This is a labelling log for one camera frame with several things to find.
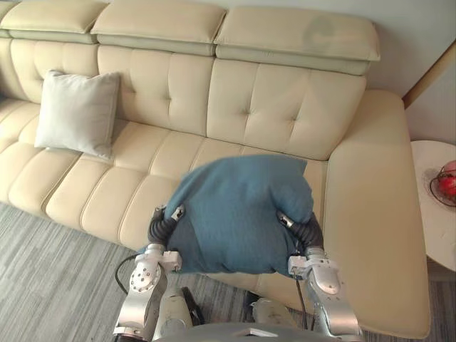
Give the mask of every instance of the carpet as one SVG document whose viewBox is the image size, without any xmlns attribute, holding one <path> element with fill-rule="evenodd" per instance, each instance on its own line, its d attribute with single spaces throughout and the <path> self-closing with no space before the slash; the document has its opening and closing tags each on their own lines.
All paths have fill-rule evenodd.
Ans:
<svg viewBox="0 0 456 342">
<path fill-rule="evenodd" d="M 132 253 L 0 204 L 0 341 L 111 341 L 125 298 L 114 270 Z M 132 269 L 120 270 L 124 284 Z M 208 322 L 243 318 L 241 289 L 198 274 L 171 275 L 169 283 L 188 286 Z M 456 341 L 455 292 L 454 282 L 430 282 L 432 330 L 424 341 Z M 291 313 L 301 324 L 301 313 Z M 369 332 L 365 339 L 412 341 Z"/>
</svg>

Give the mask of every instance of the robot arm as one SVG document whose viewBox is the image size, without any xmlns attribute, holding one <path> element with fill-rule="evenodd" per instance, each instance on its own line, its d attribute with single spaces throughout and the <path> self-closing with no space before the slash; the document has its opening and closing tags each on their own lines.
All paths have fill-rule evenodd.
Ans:
<svg viewBox="0 0 456 342">
<path fill-rule="evenodd" d="M 160 302 L 167 288 L 166 274 L 182 266 L 179 252 L 165 252 L 165 245 L 184 208 L 178 207 L 169 219 L 163 219 L 164 211 L 164 207 L 155 210 L 148 234 L 152 243 L 135 259 L 136 267 L 128 280 L 128 295 L 114 328 L 118 342 L 152 340 Z"/>
<path fill-rule="evenodd" d="M 339 279 L 336 263 L 329 260 L 323 250 L 323 237 L 315 217 L 311 219 L 313 225 L 311 222 L 307 227 L 281 212 L 277 217 L 303 242 L 304 255 L 290 256 L 288 271 L 307 280 L 307 292 L 315 303 L 320 332 L 342 341 L 362 341 L 362 330 L 346 298 L 345 284 Z"/>
<path fill-rule="evenodd" d="M 165 252 L 165 245 L 184 208 L 178 207 L 169 219 L 163 219 L 163 212 L 163 207 L 155 210 L 149 228 L 151 244 L 144 254 L 135 259 L 136 267 L 129 279 L 130 289 L 114 329 L 117 342 L 152 340 L 160 302 L 167 287 L 166 273 L 182 266 L 179 253 Z M 304 255 L 289 258 L 289 273 L 307 280 L 320 331 L 329 338 L 347 342 L 362 341 L 362 331 L 347 301 L 344 283 L 338 277 L 338 268 L 323 250 L 323 236 L 316 218 L 313 216 L 308 224 L 303 225 L 293 222 L 281 212 L 277 212 L 277 217 L 302 244 Z"/>
</svg>

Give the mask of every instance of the wall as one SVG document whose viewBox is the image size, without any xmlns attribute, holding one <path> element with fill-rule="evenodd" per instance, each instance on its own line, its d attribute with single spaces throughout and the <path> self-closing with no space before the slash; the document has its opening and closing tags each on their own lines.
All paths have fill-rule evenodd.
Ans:
<svg viewBox="0 0 456 342">
<path fill-rule="evenodd" d="M 440 140 L 456 145 L 456 61 L 406 113 L 412 140 Z"/>
<path fill-rule="evenodd" d="M 368 74 L 370 88 L 407 91 L 455 39 L 455 0 L 197 0 L 223 7 L 292 6 L 370 19 L 380 36 L 382 61 Z"/>
</svg>

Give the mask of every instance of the sofa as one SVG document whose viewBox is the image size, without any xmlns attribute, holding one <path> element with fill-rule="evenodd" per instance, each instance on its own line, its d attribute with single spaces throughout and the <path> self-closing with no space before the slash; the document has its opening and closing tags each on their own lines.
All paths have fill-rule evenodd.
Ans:
<svg viewBox="0 0 456 342">
<path fill-rule="evenodd" d="M 428 334 L 410 137 L 401 99 L 366 90 L 380 60 L 371 22 L 174 0 L 3 1 L 0 19 L 2 202 L 138 250 L 190 170 L 236 155 L 303 158 L 362 328 Z M 33 146 L 50 69 L 121 74 L 110 159 Z M 300 309 L 285 276 L 210 276 Z"/>
</svg>

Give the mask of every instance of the white side table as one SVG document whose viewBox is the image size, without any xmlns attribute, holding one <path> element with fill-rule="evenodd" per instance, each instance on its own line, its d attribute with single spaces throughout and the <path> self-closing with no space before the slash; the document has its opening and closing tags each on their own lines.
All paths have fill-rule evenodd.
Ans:
<svg viewBox="0 0 456 342">
<path fill-rule="evenodd" d="M 438 202 L 429 189 L 441 167 L 456 160 L 456 146 L 443 142 L 412 142 L 426 253 L 438 264 L 456 271 L 456 208 Z"/>
</svg>

